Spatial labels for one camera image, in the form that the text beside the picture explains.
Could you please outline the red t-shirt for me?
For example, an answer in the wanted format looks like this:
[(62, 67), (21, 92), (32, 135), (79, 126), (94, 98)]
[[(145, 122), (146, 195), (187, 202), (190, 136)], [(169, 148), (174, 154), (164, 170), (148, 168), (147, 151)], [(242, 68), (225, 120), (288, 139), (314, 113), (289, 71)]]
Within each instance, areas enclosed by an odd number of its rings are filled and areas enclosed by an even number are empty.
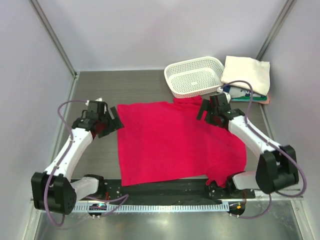
[(244, 171), (245, 144), (227, 130), (197, 120), (202, 97), (172, 102), (120, 104), (124, 127), (117, 132), (124, 187), (206, 176), (223, 187)]

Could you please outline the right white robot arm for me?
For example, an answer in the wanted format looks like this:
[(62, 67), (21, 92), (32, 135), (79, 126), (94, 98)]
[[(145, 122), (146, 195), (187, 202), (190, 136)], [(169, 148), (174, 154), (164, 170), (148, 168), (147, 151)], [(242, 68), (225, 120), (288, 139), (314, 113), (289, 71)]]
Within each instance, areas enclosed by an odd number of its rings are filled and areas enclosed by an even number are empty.
[(217, 93), (204, 99), (196, 118), (235, 135), (258, 159), (256, 171), (230, 175), (225, 185), (229, 197), (237, 198), (245, 189), (271, 194), (299, 183), (296, 151), (267, 137), (250, 122), (247, 113), (231, 108), (227, 94)]

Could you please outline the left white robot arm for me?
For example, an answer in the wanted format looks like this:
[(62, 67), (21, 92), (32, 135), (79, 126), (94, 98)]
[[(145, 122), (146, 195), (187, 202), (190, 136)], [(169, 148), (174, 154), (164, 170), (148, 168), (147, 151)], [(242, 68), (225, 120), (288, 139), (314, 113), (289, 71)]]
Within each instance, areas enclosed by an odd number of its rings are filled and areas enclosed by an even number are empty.
[(34, 207), (68, 215), (76, 202), (86, 197), (101, 200), (106, 194), (104, 177), (86, 174), (77, 181), (72, 175), (82, 154), (95, 138), (103, 138), (124, 127), (116, 107), (102, 99), (86, 100), (86, 109), (68, 126), (69, 137), (43, 172), (31, 177)]

